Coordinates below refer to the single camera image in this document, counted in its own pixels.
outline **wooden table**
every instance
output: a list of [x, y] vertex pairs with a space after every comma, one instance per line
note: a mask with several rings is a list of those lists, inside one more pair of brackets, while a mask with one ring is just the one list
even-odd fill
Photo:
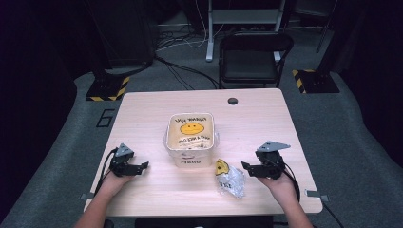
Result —
[[[236, 98], [237, 104], [229, 104]], [[168, 155], [163, 136], [170, 117], [183, 112], [209, 112], [214, 116], [220, 144], [209, 167], [178, 168]], [[112, 217], [185, 217], [276, 215], [282, 209], [270, 191], [249, 177], [240, 162], [259, 164], [255, 151], [267, 141], [290, 144], [280, 150], [293, 169], [306, 213], [322, 210], [320, 199], [308, 198], [304, 190], [316, 191], [297, 132], [276, 88], [199, 91], [136, 92], [125, 94], [91, 192], [94, 192], [106, 155], [121, 143], [135, 152], [134, 164], [149, 162], [141, 176], [124, 186], [107, 209]], [[220, 194], [215, 161], [225, 160], [246, 176], [245, 196]]]

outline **chair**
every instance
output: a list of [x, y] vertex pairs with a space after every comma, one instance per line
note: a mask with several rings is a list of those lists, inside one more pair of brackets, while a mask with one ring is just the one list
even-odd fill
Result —
[[317, 46], [317, 53], [320, 51], [326, 32], [329, 28], [332, 16], [335, 12], [337, 0], [295, 0], [296, 2], [291, 7], [291, 14], [300, 18], [311, 18], [318, 20], [323, 24], [321, 38]]
[[[242, 31], [220, 43], [220, 81], [234, 84], [276, 84], [279, 86], [285, 58], [294, 45], [286, 33]], [[278, 61], [274, 52], [282, 52]]]

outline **gray carpet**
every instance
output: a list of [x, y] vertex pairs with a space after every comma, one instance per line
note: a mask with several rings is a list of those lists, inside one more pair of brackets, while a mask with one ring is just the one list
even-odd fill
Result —
[[[368, 132], [355, 97], [343, 80], [332, 72], [340, 93], [300, 94], [297, 89], [292, 70], [316, 68], [329, 37], [316, 54], [319, 34], [292, 29], [287, 32], [295, 39], [295, 46], [286, 61], [280, 89], [317, 189], [330, 197], [327, 205], [345, 227], [402, 227], [403, 170]], [[204, 61], [206, 43], [201, 47], [170, 47], [157, 51], [157, 55], [217, 80], [217, 47], [212, 63]], [[214, 89], [200, 75], [182, 70], [178, 73], [194, 89]], [[121, 103], [86, 102], [93, 79], [88, 73], [75, 81], [78, 95], [63, 130], [0, 227], [71, 227], [82, 215], [85, 202], [79, 197], [91, 187], [111, 130], [96, 124], [105, 109], [114, 109], [108, 114], [115, 117]], [[164, 64], [154, 62], [130, 77], [126, 92], [185, 89]], [[338, 227], [325, 209], [309, 217], [317, 227]], [[134, 218], [111, 219], [115, 227], [133, 227]], [[284, 221], [284, 217], [275, 220]]]

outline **hand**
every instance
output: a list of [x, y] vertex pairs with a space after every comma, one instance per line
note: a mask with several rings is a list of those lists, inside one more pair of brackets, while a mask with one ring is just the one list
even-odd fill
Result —
[[277, 180], [267, 178], [258, 178], [258, 180], [270, 189], [281, 207], [287, 207], [290, 203], [298, 203], [293, 181], [287, 175], [282, 173]]
[[127, 182], [133, 179], [134, 176], [117, 177], [113, 172], [108, 170], [98, 194], [114, 197]]

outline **yellow object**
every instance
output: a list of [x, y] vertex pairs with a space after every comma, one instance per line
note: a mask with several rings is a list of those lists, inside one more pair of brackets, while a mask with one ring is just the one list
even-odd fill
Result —
[[229, 172], [228, 164], [224, 160], [218, 159], [216, 161], [216, 175], [228, 174], [228, 172]]
[[181, 126], [181, 132], [185, 135], [195, 135], [201, 133], [204, 126], [200, 123], [187, 123]]

